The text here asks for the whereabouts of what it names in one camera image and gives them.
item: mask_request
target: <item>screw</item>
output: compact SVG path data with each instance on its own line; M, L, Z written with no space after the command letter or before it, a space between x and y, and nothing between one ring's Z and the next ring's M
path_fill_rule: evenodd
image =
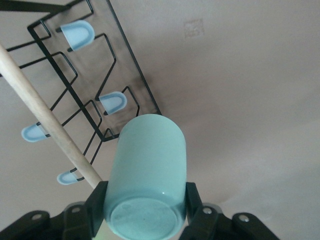
M35 220L40 219L41 217L42 217L42 214L37 213L37 214L35 214L35 215L33 215L33 216L31 217L31 220L35 221Z
M211 210L211 208L210 207L204 207L203 209L202 209L202 211L205 213L205 214L212 214L212 210Z
M246 215L243 215L243 214L239 216L239 219L242 222L245 222L245 223L249 222L249 218Z
M75 207L71 210L73 214L80 212L80 207Z

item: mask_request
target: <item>black metal wire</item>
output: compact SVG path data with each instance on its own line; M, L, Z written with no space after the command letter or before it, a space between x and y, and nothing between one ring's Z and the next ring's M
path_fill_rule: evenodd
M134 102L135 102L135 104L136 104L136 106L137 106L137 111L136 111L135 116L138 117L139 111L140 111L140 105L139 105L139 103L138 103L138 101L137 101L134 93L131 91L131 89L130 89L129 86L126 86L126 87L122 90L122 93L124 93L127 89L128 89L128 91L129 91L129 93L131 94L131 96L132 96L132 98L133 98L133 100L134 100Z
M105 137L108 132L110 132L111 136L112 136L113 139L114 139L115 136L114 136L114 134L113 134L113 132L111 131L110 128L107 128L107 129L105 130L105 132L104 132L104 134L103 134L103 137ZM91 142L92 142L95 134L96 134L96 132L94 132L94 134L92 135L92 138L91 138L89 144L91 144ZM94 163L94 161L95 161L95 159L96 159L96 156L97 156L97 154L98 154L98 152L99 152L99 150L100 150L100 147L101 147L102 143L103 143L103 141L101 140L100 143L99 143L99 145L98 145L98 147L96 148L96 150L95 150L95 152L94 152L94 155L93 155L93 157L92 157L92 159L91 159L90 165L92 165L92 164ZM87 145L87 148L86 148L85 151L83 152L83 155L84 155L84 156L86 155L87 150L89 149L89 144ZM73 169L70 170L70 173L73 173L73 172L75 172L76 170L77 170L77 168L75 167L75 168L73 168ZM83 176L83 177L77 178L77 181L80 182L80 181L82 181L82 180L84 180L84 179L85 179L85 177Z
M63 52L61 52L61 51L56 52L56 53L54 53L54 54L51 54L50 57L55 57L55 56L57 56L57 55L62 55L63 58L65 59L65 61L66 61L66 62L68 63L68 65L70 66L70 68L72 69L72 71L74 72L75 77L74 77L74 78L72 79L72 81L70 82L70 85L72 85L72 84L74 83L74 81L75 81L75 80L77 79L77 77L78 77L78 72L77 72L77 70L74 68L74 66L72 65L72 63L69 61L69 59L67 58L67 56L66 56ZM48 57L45 56L45 57L39 58L39 59L37 59L37 60L34 60L34 61L28 62L28 63L26 63L26 64L23 64L23 65L19 66L19 68L20 68L20 69L24 69L24 68L26 68L26 67L29 67L29 66L31 66L31 65L33 65L33 64L37 64L37 63L39 63L39 62L41 62L41 61L43 61L43 60L47 60L47 59L48 59ZM57 104L60 102L60 100L64 97L64 95L67 93L67 91L68 91L68 87L66 87L66 88L63 90L63 92L60 94L60 96L57 98L57 100L53 103L52 107L50 108L51 111L54 110L54 108L57 106Z
M80 17L80 18L78 18L78 19L76 19L76 20L74 20L74 21L72 21L72 22L86 19L86 18L90 17L91 15L93 15L93 14L95 13L95 12L94 12L94 9L93 9L93 7L92 7L92 5L91 5L90 0L85 0L85 1L86 1L86 3L87 3L88 6L89 6L90 13L88 13L87 15L84 15L84 16L82 16L82 17ZM56 31L57 33L60 33L60 32L61 32L61 28L58 27L58 28L55 29L55 31Z
M93 100L89 100L89 101L84 105L84 107L86 107L89 103L92 103L92 105L93 105L96 113L97 113L98 116L99 116L100 121L99 121L99 123L98 123L97 126L100 127L100 125L101 125L101 123L102 123L102 117L101 117L101 115L100 115L100 112L99 112L99 110L98 110L98 108L97 108L97 106L96 106L96 104L95 104L95 102L94 102ZM62 126L66 125L66 124L67 124L73 117L75 117L81 110L82 110L82 109L79 109L78 111L76 111L71 117L69 117L69 118L62 124ZM83 152L83 155L84 155L84 156L87 154L87 151L89 150L89 148L90 148L90 146L91 146L91 143L93 142L96 134L97 134L96 131L94 131L93 134L92 134L92 136L91 136L91 138L90 138L89 143L87 144L87 146L86 146L86 148L85 148L85 150L84 150L84 152ZM100 149L100 146L101 146L101 144L99 144L98 149L97 149L97 150L95 151L95 153L94 153L94 156L93 156L93 158L92 158L92 160L91 160L91 163L90 163L91 165L92 165L92 163L94 162L94 160L95 160L95 158L96 158L96 155L97 155L97 153L98 153L98 151L99 151L99 149ZM70 173L73 173L73 172L75 172L76 170L77 170L77 168L75 167L75 168L73 168L73 169L70 170ZM82 181L83 179L85 179L85 178L84 178L84 177L81 177L81 178L78 178L77 180L78 180L78 181Z
M84 0L73 0L72 2L69 2L68 4L66 4L66 6L68 6L68 9L70 9L70 8L73 7L74 5L76 5L76 4L78 4L78 3L81 3L81 2L83 2L83 1L84 1ZM52 17L54 17L54 16L56 16L57 14L60 14L60 13L62 13L62 12L64 12L64 11L66 11L66 10L59 11L59 12L52 12L52 13L50 13L50 14L42 17L41 19L39 19L39 20L31 23L31 24L27 27L28 31L29 31L29 29L34 29L36 26L38 26L38 25L40 24L40 21L46 21L46 20L48 20L48 19L51 19Z
M134 62L135 66L136 66L136 68L137 68L137 70L138 70L138 72L139 72L139 74L140 74L140 76L141 76L141 79L142 79L142 81L143 81L143 83L144 83L144 85L145 85L145 88L146 88L146 90L148 91L148 93L149 93L149 95L150 95L150 97L151 97L151 100L152 100L152 102L153 102L153 104L154 104L154 107L155 107L155 109L156 109L156 112L157 112L157 114L162 115L162 114L161 114L161 111L160 111L160 109L159 109L159 107L158 107L158 104L157 104L157 102L156 102L156 100L155 100L155 98L154 98L154 96L153 96L153 94L152 94L152 92L151 92L151 90L150 90L150 88L149 88L149 85L148 85L148 83L147 83L147 81L146 81L146 78L145 78L145 76L144 76L144 74L143 74L143 72L142 72L142 70L141 70L141 68L140 68L140 66L139 66L139 63L138 63L138 61L137 61L137 59L136 59L136 56L135 56L134 52L132 51L132 48L131 48L131 46L130 46L130 44L129 44L129 42L128 42L128 39L127 39L127 37L126 37L126 34L125 34L124 30L122 29L122 26L121 26L121 24L120 24L120 22L119 22L119 20L118 20L118 17L117 17L117 15L116 15L116 13L115 13L115 10L114 10L114 8L112 7L112 4L111 4L110 0L106 0L106 3L108 4L108 6L109 6L109 8L110 8L110 11L111 11L111 13L112 13L112 15L113 15L113 18L114 18L115 22L116 22L116 25L118 26L118 29L119 29L119 31L120 31L120 33L121 33L121 35L122 35L122 38L123 38L123 40L124 40L124 42L125 42L125 45L126 45L126 47L128 48L128 50L129 50L129 52L130 52L130 55L131 55L131 57L132 57L132 59L133 59L133 62Z
M67 123L69 123L78 113L80 113L81 111L83 111L89 103L92 103L94 109L95 109L96 112L98 113L98 116L99 116L99 118L100 118L99 124L101 124L101 122L102 122L102 117L101 117L101 115L100 115L100 113L99 113L99 111L98 111L98 109L97 109L97 106L96 106L96 104L94 103L93 100L89 100L86 104L84 104L82 107L80 107L74 114L72 114L67 120L65 120L65 121L61 124L62 127L64 127Z
M111 46L111 43L110 43L107 35L106 35L105 33L102 33L102 34L100 34L100 35L97 35L97 36L95 37L95 39L100 38L100 37L102 37L102 36L104 36L104 38L105 38L105 40L106 40L106 42L107 42L107 44L108 44L108 46L109 46L110 52L111 52L112 57L113 57L113 63L112 63L112 65L111 65L109 71L107 72L107 74L106 74L106 76L105 76L105 78L104 78L104 80L103 80L103 82L102 82L102 84L101 84L98 92L96 93L96 95L95 95L95 97L94 97L94 99L95 99L96 101L100 101L99 96L100 96L100 94L101 94L101 92L102 92L102 89L105 87L106 82L107 82L107 80L108 80L108 78L109 78L109 76L110 76L110 74L111 74L111 71L114 69L114 66L115 66L115 64L116 64L116 62L117 62L117 58L116 58L115 52L114 52L114 50L113 50L113 48L112 48L112 46Z
M20 45L17 45L17 46L12 46L12 47L10 47L10 48L7 48L6 50L7 50L8 52L11 52L11 51L13 51L13 50L17 50L17 49L20 49L20 48L29 46L29 45L31 45L31 44L35 44L35 43L37 43L38 41L43 41L43 40L46 40L46 39L51 38L51 33L50 33L49 29L47 28L47 26L45 25L44 21L43 21L43 20L40 20L40 23L41 23L42 26L44 27L44 29L45 29L45 31L47 32L48 36L42 37L42 38L40 38L39 40L29 41L29 42L26 42L26 43L23 43L23 44L20 44Z

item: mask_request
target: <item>metal rack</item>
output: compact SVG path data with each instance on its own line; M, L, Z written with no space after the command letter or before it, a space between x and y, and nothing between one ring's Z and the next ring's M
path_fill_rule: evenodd
M76 104L78 105L79 109L81 109L81 111L83 112L84 116L86 117L86 119L88 120L88 122L90 123L90 125L92 126L92 128L94 129L94 131L96 132L97 136L100 138L100 140L102 142L107 142L109 140L113 140L115 138L118 138L120 133L115 133L114 135L112 136L105 136L105 134L99 129L99 126L95 123L94 119L92 118L92 116L90 115L90 113L88 112L88 110L84 107L84 103L82 102L82 100L80 99L79 95L77 94L77 92L75 91L75 89L73 88L72 86L72 82L69 82L65 76L65 74L63 73L63 71L61 70L61 68L58 66L57 62L55 61L55 59L53 58L52 56L52 53L49 52L48 48L46 47L46 45L44 44L43 40L46 40L48 38L52 38L52 35L49 31L49 29L47 28L47 26L45 25L45 21L51 19L52 17L62 13L62 12L65 12L65 11L68 11L70 10L73 6L81 3L81 2L84 2L86 1L88 6L89 6L89 9L90 9L90 13L78 18L78 19L85 19L91 15L94 14L94 9L90 3L90 0L74 0L66 5L55 5L55 4L44 4L44 3L33 3L33 5L30 3L30 2L19 2L19 4L13 4L11 3L11 5L7 5L7 4L4 4L2 5L2 9L0 10L10 10L10 11L28 11L28 12L50 12L48 15L42 17L41 19L35 21L34 23L30 24L28 27L27 27L27 30L29 31L29 33L31 34L31 36L33 37L34 41L31 41L31 42L27 42L27 43L24 43L24 44L21 44L19 46L15 46L15 47L11 47L10 51L12 50L15 50L15 49L18 49L18 48L22 48L22 47L25 47L25 46L28 46L28 45L31 45L31 44L34 44L36 43L39 48L41 49L41 51L43 52L43 54L45 55L45 58L49 61L50 65L53 67L54 71L57 73L58 77L61 79L61 81L63 82L63 84L65 85L66 87L66 91L68 91L71 96L73 97L74 101L76 102ZM155 112L151 112L151 113L154 113L154 114L159 114L161 115L161 111L158 107L158 104L150 90L150 87L146 81L146 78L138 64L138 61L135 57L135 54L133 53L133 50L128 42L128 39L124 33L124 30L118 20L118 17L114 11L114 8L110 2L110 0L106 0L106 3L112 13L112 16L113 16L113 19L117 25L117 28L123 38L123 41L125 42L125 45L132 57L132 60L134 62L134 65L140 75L140 79L149 95L149 99L150 101L152 102L154 108L155 108ZM36 32L35 28L39 25L42 25L48 36L45 36L45 37L40 37L38 35L38 33ZM114 50L112 48L112 45L110 43L110 40L108 39L107 35L105 33L102 33L102 34L99 34L97 35L95 38L100 38L100 37L104 37L106 42L107 42L107 45L110 49L110 52L112 54L112 57L113 57L113 63L109 69L109 71L107 72L100 88L98 89L96 95L94 96L94 100L95 101L99 101L99 95L101 94L102 92L102 89L104 88L116 62L117 62L117 59L116 59L116 55L114 53ZM137 101L137 98L135 97L135 95L133 94L132 90L130 89L129 86L126 86L122 92L128 90L130 95L132 96L136 106L137 106L137 112L136 112L136 116L138 116L139 114L139 111L140 111L140 105Z

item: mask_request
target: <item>light blue cup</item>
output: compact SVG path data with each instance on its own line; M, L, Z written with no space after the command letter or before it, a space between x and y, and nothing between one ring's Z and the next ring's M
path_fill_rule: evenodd
M120 133L106 190L104 217L127 240L164 240L186 218L186 141L170 119L146 114Z

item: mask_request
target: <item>wooden stick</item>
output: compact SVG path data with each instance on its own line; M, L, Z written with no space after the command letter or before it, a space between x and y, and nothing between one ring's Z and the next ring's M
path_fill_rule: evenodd
M91 187L96 188L102 181L86 157L82 154L55 115L50 111L24 73L0 44L0 73L19 95L31 112L41 122L44 129L62 149Z

